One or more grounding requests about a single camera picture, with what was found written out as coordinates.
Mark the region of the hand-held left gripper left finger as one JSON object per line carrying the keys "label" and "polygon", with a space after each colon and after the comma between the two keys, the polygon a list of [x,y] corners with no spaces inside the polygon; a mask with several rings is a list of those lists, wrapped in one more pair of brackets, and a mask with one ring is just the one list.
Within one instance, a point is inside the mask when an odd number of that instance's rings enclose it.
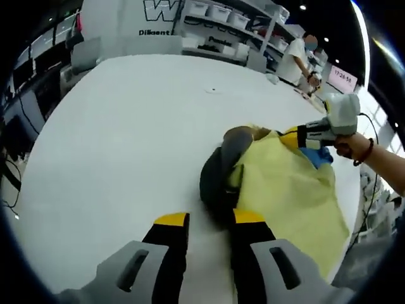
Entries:
{"label": "hand-held left gripper left finger", "polygon": [[131,241],[101,262],[95,278],[66,289],[59,303],[178,303],[186,270],[190,215],[157,218],[142,241]]}

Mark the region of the person's right hand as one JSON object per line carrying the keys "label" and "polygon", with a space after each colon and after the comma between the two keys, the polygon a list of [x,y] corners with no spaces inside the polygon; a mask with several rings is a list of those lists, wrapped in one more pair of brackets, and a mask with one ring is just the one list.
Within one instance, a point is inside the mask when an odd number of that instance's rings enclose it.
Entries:
{"label": "person's right hand", "polygon": [[339,156],[359,161],[369,146],[369,140],[359,133],[336,138],[334,147]]}

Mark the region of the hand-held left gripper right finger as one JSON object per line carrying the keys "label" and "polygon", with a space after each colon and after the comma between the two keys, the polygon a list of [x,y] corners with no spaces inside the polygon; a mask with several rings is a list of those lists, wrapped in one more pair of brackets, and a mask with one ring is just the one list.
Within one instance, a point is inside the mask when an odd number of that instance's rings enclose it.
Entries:
{"label": "hand-held left gripper right finger", "polygon": [[354,292],[321,277],[317,264],[263,217],[234,209],[232,270],[238,303],[349,303]]}

